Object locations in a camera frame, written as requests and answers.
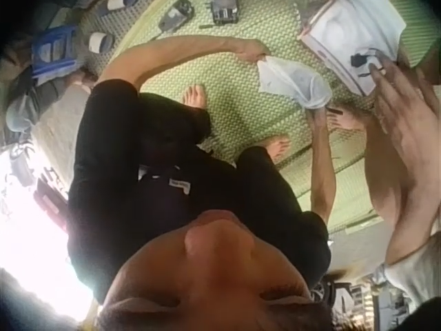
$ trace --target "white bag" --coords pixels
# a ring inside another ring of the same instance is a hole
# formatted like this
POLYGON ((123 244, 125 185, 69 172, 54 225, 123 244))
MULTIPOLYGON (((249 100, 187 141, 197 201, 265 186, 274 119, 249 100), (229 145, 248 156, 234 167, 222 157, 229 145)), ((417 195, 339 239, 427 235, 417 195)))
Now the white bag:
POLYGON ((259 92, 286 95, 306 109, 324 107, 332 98, 329 84, 314 69, 301 63, 266 57, 257 66, 259 92))

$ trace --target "nose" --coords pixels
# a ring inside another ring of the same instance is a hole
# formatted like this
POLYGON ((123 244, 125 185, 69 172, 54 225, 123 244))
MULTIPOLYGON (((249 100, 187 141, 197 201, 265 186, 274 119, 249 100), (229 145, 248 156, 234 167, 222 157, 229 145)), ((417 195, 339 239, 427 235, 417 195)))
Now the nose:
POLYGON ((238 285, 246 281, 254 264, 252 234, 227 219, 189 229, 185 249, 192 276, 199 284, 238 285))

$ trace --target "bare foot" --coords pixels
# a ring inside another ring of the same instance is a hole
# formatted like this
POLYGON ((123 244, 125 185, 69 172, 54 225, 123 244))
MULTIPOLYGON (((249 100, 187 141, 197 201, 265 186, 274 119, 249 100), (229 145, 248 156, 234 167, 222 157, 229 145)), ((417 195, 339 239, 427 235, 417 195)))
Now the bare foot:
POLYGON ((207 95, 202 85, 190 86, 184 93, 182 103, 186 106, 207 109, 207 95))
POLYGON ((288 151, 289 147, 291 146, 291 140, 287 134, 282 134, 280 136, 266 138, 260 143, 257 143, 255 146, 266 148, 269 157, 271 157, 271 160, 273 160, 275 163, 288 151))
POLYGON ((78 69, 66 77, 67 85, 81 86, 86 92, 94 87, 97 77, 85 68, 78 69))
POLYGON ((351 106, 327 106, 328 126, 331 129, 364 131, 370 118, 363 110, 351 106))

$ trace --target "black pants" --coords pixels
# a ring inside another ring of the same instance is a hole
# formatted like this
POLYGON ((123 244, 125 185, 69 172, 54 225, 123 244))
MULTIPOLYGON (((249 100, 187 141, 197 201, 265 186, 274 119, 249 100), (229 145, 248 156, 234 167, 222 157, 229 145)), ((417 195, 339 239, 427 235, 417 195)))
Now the black pants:
MULTIPOLYGON (((143 134, 144 155, 154 155, 155 160, 143 159, 147 166, 168 168, 175 165, 191 168, 200 187, 215 185, 219 192, 231 196, 238 194, 238 203, 246 204, 247 210, 257 214, 280 214, 295 216, 301 213, 300 205, 290 185, 285 181, 269 157, 266 149, 250 147, 242 151, 236 160, 236 168, 227 162, 215 159, 197 148, 211 133, 211 123, 206 110, 194 109, 156 94, 142 94, 145 102, 146 132, 143 134), (167 112, 154 112, 167 109, 167 112)), ((197 194, 204 199, 204 194, 197 194)), ((207 208, 215 208, 207 201, 207 208)))

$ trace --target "wrist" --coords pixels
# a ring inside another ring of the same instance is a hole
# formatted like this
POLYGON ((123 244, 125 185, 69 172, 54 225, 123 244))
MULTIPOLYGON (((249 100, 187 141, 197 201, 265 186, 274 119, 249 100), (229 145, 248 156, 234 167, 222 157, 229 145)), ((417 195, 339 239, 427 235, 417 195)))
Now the wrist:
POLYGON ((232 53, 241 53, 244 50, 244 39, 225 37, 227 50, 232 53))
POLYGON ((329 137, 329 131, 327 125, 319 126, 319 125, 313 125, 311 127, 311 133, 313 138, 321 138, 324 137, 328 139, 329 137))

